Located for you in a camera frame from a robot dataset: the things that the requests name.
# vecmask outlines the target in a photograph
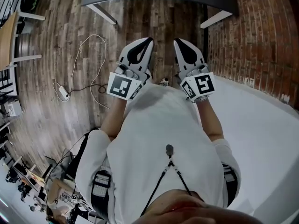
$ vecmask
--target wire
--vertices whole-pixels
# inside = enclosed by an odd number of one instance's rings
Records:
[[[73,72],[72,72],[72,74],[71,74],[71,85],[70,85],[70,87],[69,87],[69,91],[68,91],[68,94],[69,94],[68,98],[67,98],[66,100],[62,100],[62,99],[59,97],[59,95],[58,95],[58,93],[57,93],[57,91],[56,91],[56,89],[55,89],[55,87],[54,87],[55,84],[58,84],[59,86],[61,86],[58,82],[54,82],[52,86],[53,86],[53,90],[55,91],[57,97],[59,98],[59,100],[60,100],[61,102],[68,102],[68,101],[71,99],[71,93],[72,93],[72,90],[71,90],[71,89],[72,89],[72,87],[73,87],[73,78],[74,78],[74,73],[75,73],[75,68],[76,68],[76,62],[77,62],[77,59],[78,59],[78,56],[79,56],[79,54],[80,54],[80,50],[81,50],[82,45],[83,45],[89,38],[91,38],[92,36],[97,36],[97,37],[99,37],[100,39],[102,39],[102,41],[104,42],[104,45],[105,45],[105,46],[104,46],[104,48],[105,48],[105,52],[104,52],[104,61],[103,61],[102,65],[100,66],[99,72],[98,72],[97,76],[93,79],[93,81],[92,81],[92,83],[90,84],[90,86],[88,86],[88,87],[90,87],[90,93],[91,93],[91,95],[92,95],[93,100],[94,100],[96,103],[98,103],[99,105],[101,105],[101,106],[103,106],[103,107],[105,107],[105,108],[107,108],[107,109],[110,109],[110,108],[107,107],[106,105],[104,105],[104,104],[100,103],[99,101],[97,101],[96,98],[93,96],[93,92],[92,92],[92,87],[94,86],[93,83],[94,83],[94,81],[99,77],[100,72],[101,72],[101,70],[102,70],[102,67],[103,67],[103,65],[104,65],[104,63],[105,63],[105,61],[106,61],[106,50],[107,50],[107,45],[106,45],[106,42],[105,42],[104,38],[101,37],[100,35],[92,34],[92,35],[90,35],[88,38],[86,38],[86,39],[81,43],[81,45],[80,45],[80,47],[79,47],[79,50],[78,50],[78,53],[77,53],[77,56],[76,56],[76,59],[75,59],[75,62],[74,62],[74,69],[73,69]]]
[[[67,157],[70,157],[71,155],[67,156],[66,155],[75,147],[75,145],[85,136],[85,134],[82,135],[82,137],[80,139],[78,139],[78,141],[70,148],[70,150],[68,152],[66,152],[66,154],[64,156],[62,156],[61,160],[56,164],[56,166],[51,170],[51,172],[49,173],[49,175],[47,177],[45,177],[45,182],[48,181],[48,179],[50,178],[51,173],[53,172],[53,170]]]
[[[107,91],[107,89],[105,87],[106,85],[108,85],[108,84],[93,84],[93,85],[89,85],[87,87],[84,87],[83,89],[80,89],[80,90],[72,90],[69,94],[73,93],[74,91],[82,91],[82,90],[85,90],[85,89],[87,89],[89,87],[93,87],[93,86],[99,86],[99,93],[100,94],[105,94],[106,91]]]

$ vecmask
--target black cable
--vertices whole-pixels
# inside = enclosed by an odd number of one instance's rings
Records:
[[[90,88],[90,87],[93,87],[93,86],[99,86],[99,93],[100,93],[100,94],[105,94],[106,91],[107,91],[107,89],[106,89],[106,87],[105,87],[106,85],[108,85],[108,84],[93,84],[93,85],[89,85],[89,86],[84,87],[83,89],[80,89],[80,90],[72,90],[72,91],[69,93],[69,95],[70,95],[72,92],[74,92],[74,91],[82,91],[82,90],[85,90],[85,89]]]
[[[61,160],[58,162],[58,164],[51,170],[51,172],[49,173],[49,175],[47,177],[45,177],[45,182],[47,183],[48,179],[50,178],[50,174],[53,172],[53,170],[63,161],[63,159],[70,157],[71,155],[65,157],[74,147],[75,145],[85,136],[85,134],[82,135],[82,137],[70,148],[70,150],[68,152],[66,152],[66,154],[64,156],[62,156]]]
[[[187,188],[187,185],[186,185],[185,181],[183,180],[183,177],[182,177],[181,173],[178,171],[177,174],[178,174],[179,178],[182,180],[183,185],[185,186],[185,188],[186,188],[188,194],[189,194],[190,196],[192,196],[190,190]]]
[[[158,186],[160,185],[160,182],[161,182],[161,180],[162,180],[162,178],[164,177],[165,174],[166,174],[166,172],[164,171],[164,172],[162,173],[162,175],[161,175],[161,177],[160,177],[160,179],[159,179],[159,181],[158,181],[158,183],[157,183],[157,185],[156,185],[156,187],[155,187],[155,189],[154,189],[152,195],[150,196],[149,201],[148,201],[148,203],[146,204],[146,206],[145,206],[145,208],[144,208],[144,210],[143,210],[141,216],[144,215],[146,209],[148,208],[148,206],[149,206],[149,204],[150,204],[151,199],[153,198],[155,192],[157,191]]]
[[[56,164],[56,166],[51,170],[51,172],[49,173],[49,175],[45,177],[45,182],[46,182],[46,183],[47,183],[47,181],[48,181],[49,179],[51,179],[51,178],[50,178],[50,175],[51,175],[51,173],[53,172],[53,170],[54,170],[60,163],[62,163],[62,161],[63,161],[65,158],[68,158],[68,157],[71,157],[71,156],[72,156],[72,155],[63,157],[63,158]]]

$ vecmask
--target lanyard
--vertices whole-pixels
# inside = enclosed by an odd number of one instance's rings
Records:
[[[156,187],[155,187],[153,193],[151,194],[151,196],[150,196],[150,198],[149,198],[149,201],[148,201],[148,203],[146,204],[146,206],[145,206],[145,208],[144,208],[144,210],[143,210],[141,216],[144,215],[146,209],[148,208],[148,206],[149,206],[149,204],[150,204],[151,199],[153,198],[155,192],[157,191],[157,189],[158,189],[158,187],[159,187],[159,185],[160,185],[160,182],[161,182],[162,178],[165,176],[166,172],[169,170],[169,168],[170,168],[171,166],[174,168],[174,170],[175,170],[176,173],[178,174],[178,176],[179,176],[179,178],[181,179],[181,181],[182,181],[184,187],[186,188],[188,194],[189,194],[190,196],[192,196],[190,190],[188,189],[188,187],[187,187],[187,185],[186,185],[186,183],[185,183],[185,181],[184,181],[184,179],[183,179],[183,177],[182,177],[182,175],[181,175],[181,172],[178,170],[177,166],[175,166],[174,163],[173,163],[173,161],[172,161],[172,158],[171,158],[172,155],[173,155],[173,146],[172,146],[172,145],[168,144],[168,145],[166,146],[166,154],[168,155],[168,157],[169,157],[169,159],[170,159],[169,164],[165,167],[163,173],[161,174],[161,177],[160,177],[160,179],[159,179],[159,181],[158,181],[158,183],[157,183],[157,185],[156,185]]]

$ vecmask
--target power adapter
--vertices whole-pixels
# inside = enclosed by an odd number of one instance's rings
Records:
[[[65,99],[65,101],[69,99],[70,95],[62,85],[59,87],[59,92],[62,95],[62,97]]]

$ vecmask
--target device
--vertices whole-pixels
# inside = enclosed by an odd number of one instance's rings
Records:
[[[117,67],[110,73],[107,94],[134,99],[150,78],[146,73],[154,48],[152,38],[142,38],[127,45],[121,52]]]
[[[174,40],[176,63],[179,66],[180,86],[192,101],[204,101],[215,92],[214,74],[196,46],[180,38]]]
[[[69,99],[69,93],[66,91],[66,89],[62,85],[59,87],[59,92],[65,100]]]
[[[20,102],[16,99],[11,103],[8,103],[8,110],[10,116],[19,116],[22,114],[22,108]]]

